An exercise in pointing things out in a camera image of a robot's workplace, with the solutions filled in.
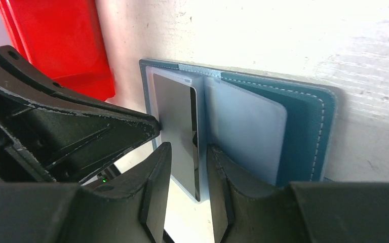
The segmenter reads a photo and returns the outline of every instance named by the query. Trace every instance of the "red plastic case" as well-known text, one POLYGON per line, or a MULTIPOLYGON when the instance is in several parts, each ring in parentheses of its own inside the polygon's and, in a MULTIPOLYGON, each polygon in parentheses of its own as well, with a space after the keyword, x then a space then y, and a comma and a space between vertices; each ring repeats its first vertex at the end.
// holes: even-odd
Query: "red plastic case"
POLYGON ((0 13, 14 47, 41 72, 99 100, 114 96, 94 0, 0 0, 0 13))

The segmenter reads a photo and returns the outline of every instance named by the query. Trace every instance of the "screw hole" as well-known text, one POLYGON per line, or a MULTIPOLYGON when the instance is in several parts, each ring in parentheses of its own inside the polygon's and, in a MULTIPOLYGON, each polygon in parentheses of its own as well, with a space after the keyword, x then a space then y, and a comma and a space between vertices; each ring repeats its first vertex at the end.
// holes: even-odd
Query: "screw hole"
POLYGON ((19 56, 17 56, 17 54, 15 54, 13 51, 8 51, 8 54, 10 54, 10 56, 16 60, 19 60, 19 56))
POLYGON ((63 172, 63 177, 64 178, 69 178, 69 172, 68 171, 64 171, 63 172))
POLYGON ((95 191, 103 192, 103 191, 111 191, 113 189, 114 189, 114 187, 111 185, 102 185, 102 186, 96 187, 95 191))
POLYGON ((59 83, 53 82, 53 85, 58 87, 58 88, 63 88, 59 83))
POLYGON ((41 139, 37 139, 37 140, 35 141, 35 146, 36 146, 37 148, 42 148, 42 147, 44 147, 44 142, 43 142, 41 139))

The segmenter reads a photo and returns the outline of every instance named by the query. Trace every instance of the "black plastic bracket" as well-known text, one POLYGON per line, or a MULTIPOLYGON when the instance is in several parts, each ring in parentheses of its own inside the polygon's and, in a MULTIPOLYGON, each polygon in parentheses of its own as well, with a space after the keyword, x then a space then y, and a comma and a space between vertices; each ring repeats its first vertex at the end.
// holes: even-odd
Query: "black plastic bracket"
POLYGON ((207 163, 215 242, 389 242, 389 183, 275 188, 215 145, 207 163))
POLYGON ((74 183, 0 183, 0 242, 162 243, 171 144, 91 190, 74 183))
POLYGON ((159 132, 153 116, 66 89, 0 47, 4 180, 84 183, 159 132))

